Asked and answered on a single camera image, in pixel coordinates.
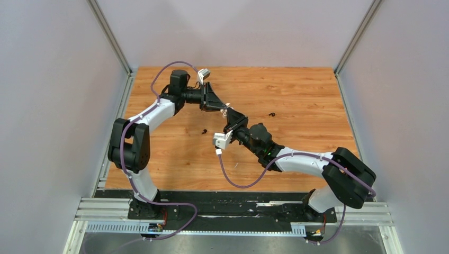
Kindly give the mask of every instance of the metal corner post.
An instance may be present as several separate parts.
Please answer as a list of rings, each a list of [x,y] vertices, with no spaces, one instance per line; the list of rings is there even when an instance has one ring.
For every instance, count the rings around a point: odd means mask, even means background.
[[[106,36],[107,40],[112,46],[112,49],[114,50],[115,54],[117,55],[117,58],[120,61],[120,64],[122,65],[123,69],[126,71],[128,75],[131,75],[132,69],[122,51],[122,49],[119,46],[119,43],[117,42],[117,39],[115,38],[114,34],[112,33],[111,28],[109,27],[109,24],[107,23],[107,20],[101,11],[100,5],[98,4],[97,0],[86,0],[89,6],[92,9],[92,12],[94,13],[96,19],[98,20],[98,23],[100,24],[104,35]]]
[[[370,8],[368,9],[365,16],[363,17],[362,22],[358,26],[357,31],[355,32],[354,36],[352,37],[351,42],[349,43],[348,47],[346,48],[345,52],[343,53],[342,58],[340,59],[340,62],[338,63],[337,67],[334,70],[336,77],[340,74],[343,67],[345,67],[345,64],[347,63],[351,53],[354,51],[355,47],[357,46],[358,41],[362,37],[363,33],[365,32],[369,23],[373,19],[373,16],[378,11],[382,2],[383,2],[383,0],[373,0],[373,2],[371,3]]]

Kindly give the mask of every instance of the wooden table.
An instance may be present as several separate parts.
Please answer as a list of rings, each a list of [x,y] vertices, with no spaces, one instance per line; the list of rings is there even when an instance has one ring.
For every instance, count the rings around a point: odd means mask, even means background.
[[[249,117],[250,127],[263,122],[278,144],[296,150],[327,152],[346,147],[356,153],[355,142],[331,68],[208,67],[215,93],[235,110]],[[167,69],[155,84],[161,91],[173,69]],[[160,67],[139,68],[125,117],[151,105],[155,96],[150,84]],[[214,132],[222,132],[226,119],[220,112],[203,112],[186,104],[151,135],[149,169],[159,189],[237,191],[223,177],[212,145]],[[263,171],[251,152],[237,142],[223,151],[224,167],[239,185],[252,183]],[[269,171],[254,187],[244,191],[308,192],[323,187],[323,179]],[[111,166],[106,188],[130,188],[128,179]]]

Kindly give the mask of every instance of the white wall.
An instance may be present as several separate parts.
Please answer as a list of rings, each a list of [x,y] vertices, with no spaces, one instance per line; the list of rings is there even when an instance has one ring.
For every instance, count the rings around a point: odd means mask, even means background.
[[[336,67],[372,0],[98,0],[128,62]]]
[[[86,1],[1,1],[0,59],[0,253],[61,253],[125,74]]]
[[[449,2],[384,1],[342,73],[405,253],[447,253]]]

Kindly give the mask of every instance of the wooden tabletop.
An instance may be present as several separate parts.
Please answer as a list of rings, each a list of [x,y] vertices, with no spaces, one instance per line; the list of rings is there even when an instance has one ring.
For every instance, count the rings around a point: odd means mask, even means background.
[[[248,127],[264,123],[273,140],[302,151],[328,152],[346,147],[356,153],[355,142],[331,68],[293,67],[208,67],[215,93],[235,110],[249,117]],[[169,83],[173,69],[167,69],[155,84],[161,91]],[[155,96],[150,84],[160,67],[139,68],[132,89],[126,118],[150,106]],[[149,170],[159,189],[237,191],[223,177],[212,145],[214,132],[223,132],[226,119],[220,112],[203,112],[197,104],[186,104],[174,117],[162,123],[151,135]],[[248,185],[263,167],[257,157],[237,142],[223,151],[229,178]],[[254,187],[244,191],[308,192],[323,187],[323,179],[300,174],[269,171]],[[128,179],[111,166],[106,188],[131,188]]]

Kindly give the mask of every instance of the wood grain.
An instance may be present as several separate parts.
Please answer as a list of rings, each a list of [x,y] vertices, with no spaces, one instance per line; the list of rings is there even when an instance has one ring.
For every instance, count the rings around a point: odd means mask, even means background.
[[[194,85],[196,80],[193,71]],[[169,83],[167,69],[155,84],[161,91]],[[356,153],[346,112],[331,68],[208,67],[208,81],[216,94],[249,117],[249,126],[263,122],[278,144],[296,150],[326,152],[346,147]],[[139,68],[125,117],[151,105],[150,84],[160,67]],[[149,169],[159,189],[240,190],[223,177],[215,149],[214,132],[222,132],[226,120],[219,112],[202,112],[186,104],[151,135]],[[225,169],[236,184],[252,183],[263,171],[257,158],[233,143],[223,151]],[[246,191],[301,191],[325,185],[324,180],[300,173],[268,172]],[[124,174],[111,166],[106,188],[130,188]]]

